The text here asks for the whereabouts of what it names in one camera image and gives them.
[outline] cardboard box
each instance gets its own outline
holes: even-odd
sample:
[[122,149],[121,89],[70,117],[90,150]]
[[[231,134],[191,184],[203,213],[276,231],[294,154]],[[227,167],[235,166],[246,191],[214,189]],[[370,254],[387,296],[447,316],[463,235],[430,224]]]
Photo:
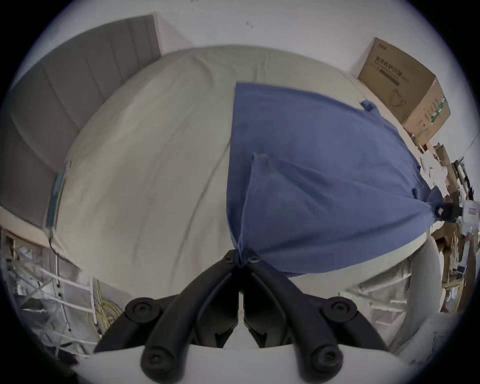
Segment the cardboard box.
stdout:
[[375,38],[359,80],[392,111],[419,145],[450,116],[436,76],[410,55]]
[[448,174],[447,174],[447,180],[448,180],[448,192],[450,195],[458,191],[458,184],[456,182],[456,173],[453,169],[453,165],[450,162],[450,158],[448,157],[448,153],[443,145],[436,147],[435,148],[437,152],[437,156],[439,160],[443,163],[445,167],[447,167]]

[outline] screw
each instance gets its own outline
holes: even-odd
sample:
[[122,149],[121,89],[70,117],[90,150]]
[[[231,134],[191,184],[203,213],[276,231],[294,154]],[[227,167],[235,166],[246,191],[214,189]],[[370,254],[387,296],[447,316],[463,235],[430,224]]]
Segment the screw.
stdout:
[[140,312],[142,315],[145,315],[149,313],[151,309],[152,307],[149,304],[140,302],[133,307],[133,313]]
[[338,302],[332,305],[332,310],[347,313],[350,310],[350,308],[345,303]]
[[312,365],[320,372],[333,372],[341,366],[342,361],[342,353],[334,346],[323,347],[312,356]]
[[147,357],[148,368],[158,372],[166,373],[173,367],[173,358],[165,350],[154,350],[152,354]]

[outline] white wall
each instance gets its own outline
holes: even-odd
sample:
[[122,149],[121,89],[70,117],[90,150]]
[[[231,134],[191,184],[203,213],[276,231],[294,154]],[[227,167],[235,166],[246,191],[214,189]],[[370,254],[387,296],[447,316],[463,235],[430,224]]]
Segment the white wall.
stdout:
[[468,82],[435,30],[404,2],[79,0],[45,31],[17,78],[69,38],[110,21],[149,12],[157,12],[164,53],[222,44],[264,46],[312,57],[358,75],[375,36],[399,47],[437,75],[452,115],[432,143],[443,143],[452,160],[465,156],[470,180],[480,193],[479,138],[471,145],[480,119]]

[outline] metal rack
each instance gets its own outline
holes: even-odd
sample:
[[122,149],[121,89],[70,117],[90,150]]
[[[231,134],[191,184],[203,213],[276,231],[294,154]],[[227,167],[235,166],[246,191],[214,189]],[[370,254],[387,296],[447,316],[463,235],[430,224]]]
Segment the metal rack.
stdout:
[[[20,240],[22,246],[18,247],[16,244],[18,240],[15,235],[3,228],[0,228],[0,231],[2,277],[6,283],[12,305],[16,307],[20,319],[24,320],[26,312],[37,312],[43,314],[42,316],[46,316],[46,321],[43,323],[33,321],[33,324],[26,325],[38,336],[42,344],[47,347],[47,350],[53,352],[56,358],[59,357],[60,351],[79,357],[88,357],[90,355],[88,351],[93,349],[97,341],[90,341],[84,337],[75,336],[75,330],[68,319],[66,307],[85,312],[86,314],[91,313],[95,328],[97,328],[96,299],[93,288],[94,277],[90,275],[89,284],[85,285],[61,276],[59,255],[56,251],[54,251],[55,271],[52,272],[39,265],[33,258],[28,260],[28,258],[22,255],[21,248],[26,248],[27,242]],[[10,245],[7,244],[7,239],[10,239]],[[22,282],[23,287],[27,287],[29,292],[19,294],[18,286],[15,286],[17,282]],[[69,285],[87,291],[90,296],[90,306],[82,306],[62,299],[61,294],[58,293],[62,285]],[[45,307],[41,309],[25,307],[31,299],[40,300],[45,304]]]

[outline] cable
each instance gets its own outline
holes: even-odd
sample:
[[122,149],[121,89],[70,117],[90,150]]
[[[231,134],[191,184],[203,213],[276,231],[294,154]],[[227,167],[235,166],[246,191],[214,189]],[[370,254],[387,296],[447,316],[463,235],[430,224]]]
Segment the cable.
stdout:
[[98,328],[90,321],[89,313],[86,314],[86,320],[90,330],[96,335],[98,339],[105,334],[108,328],[113,324],[113,322],[119,317],[122,313],[122,310],[117,303],[104,299],[102,297],[102,291],[100,290],[100,283],[96,280],[96,294],[98,299],[94,297],[94,300],[97,304],[96,317],[98,320]]

